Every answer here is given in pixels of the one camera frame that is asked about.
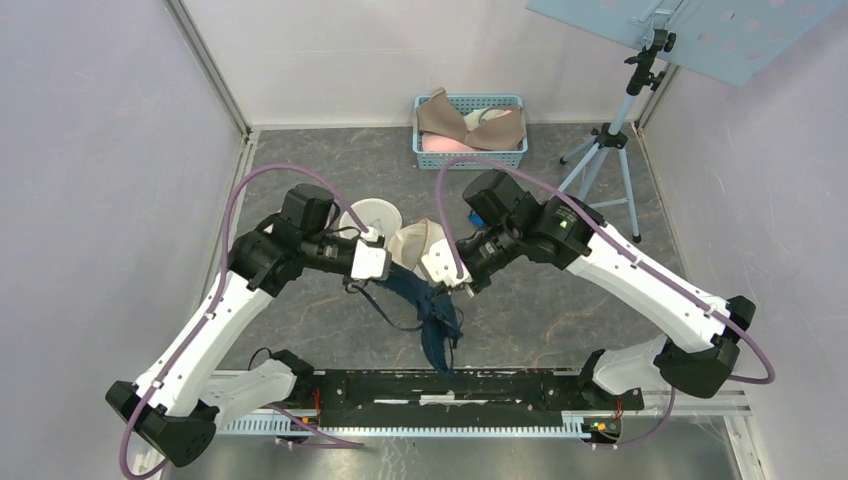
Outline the white round tub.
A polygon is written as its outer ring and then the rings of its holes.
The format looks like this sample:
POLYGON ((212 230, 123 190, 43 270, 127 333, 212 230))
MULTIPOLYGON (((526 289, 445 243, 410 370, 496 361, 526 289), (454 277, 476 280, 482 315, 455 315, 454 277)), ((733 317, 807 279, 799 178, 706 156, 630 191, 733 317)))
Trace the white round tub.
POLYGON ((427 279, 422 259, 435 243, 445 238, 440 224, 424 218, 404 225, 399 209, 380 198, 359 200, 352 204, 352 209, 366 226, 376 229, 384 237, 394 263, 421 279, 427 279))

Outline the navy blue lace bra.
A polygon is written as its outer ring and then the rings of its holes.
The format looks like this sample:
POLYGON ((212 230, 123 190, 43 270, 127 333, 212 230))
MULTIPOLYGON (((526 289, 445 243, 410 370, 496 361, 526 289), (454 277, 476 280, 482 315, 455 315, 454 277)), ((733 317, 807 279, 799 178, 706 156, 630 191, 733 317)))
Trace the navy blue lace bra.
POLYGON ((450 295, 441 287, 433 287, 413 271, 393 264, 385 280, 376 284, 410 304, 416 314, 417 324, 404 327, 393 322, 365 287, 367 282, 344 280, 343 286, 349 294, 359 294, 391 327, 404 332, 419 332, 423 354, 431 367, 439 374, 456 376, 455 354, 459 340, 463 337, 460 312, 450 295))

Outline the beige padded bra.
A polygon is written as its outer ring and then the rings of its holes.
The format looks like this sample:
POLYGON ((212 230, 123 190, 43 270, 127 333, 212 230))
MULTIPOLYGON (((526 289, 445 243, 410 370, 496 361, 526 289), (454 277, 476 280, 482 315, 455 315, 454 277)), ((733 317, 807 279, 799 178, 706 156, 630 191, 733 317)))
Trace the beige padded bra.
POLYGON ((518 149, 527 137, 521 106, 492 105, 463 115, 443 88, 416 108, 416 118, 424 148, 445 138, 459 151, 509 151, 518 149))

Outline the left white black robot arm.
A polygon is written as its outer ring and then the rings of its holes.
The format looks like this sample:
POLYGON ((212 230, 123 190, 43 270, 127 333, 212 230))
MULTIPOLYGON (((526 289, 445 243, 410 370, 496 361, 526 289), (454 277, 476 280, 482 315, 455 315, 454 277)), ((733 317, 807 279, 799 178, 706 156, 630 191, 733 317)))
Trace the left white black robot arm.
POLYGON ((274 356, 216 387, 208 382, 245 328, 304 270, 346 280, 384 280, 391 255, 377 220, 357 229, 332 193, 301 183, 279 211, 239 236, 222 276, 162 356, 135 381, 117 381, 106 401, 175 467, 184 467, 232 421, 268 404, 306 405, 313 379, 274 356))

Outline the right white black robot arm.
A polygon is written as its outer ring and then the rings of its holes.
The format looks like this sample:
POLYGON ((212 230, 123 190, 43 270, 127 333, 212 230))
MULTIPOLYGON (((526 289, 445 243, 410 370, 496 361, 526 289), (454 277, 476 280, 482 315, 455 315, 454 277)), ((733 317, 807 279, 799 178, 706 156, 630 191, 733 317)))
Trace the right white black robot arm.
POLYGON ((525 257, 603 288, 660 329, 653 340, 590 355, 577 382, 585 405, 602 408, 636 388, 711 398, 734 379, 739 342, 756 312, 752 301, 692 285, 588 205, 568 195, 538 201, 505 171, 484 172, 463 199, 483 225, 467 238, 444 238, 425 250, 421 263, 430 280, 476 294, 525 257))

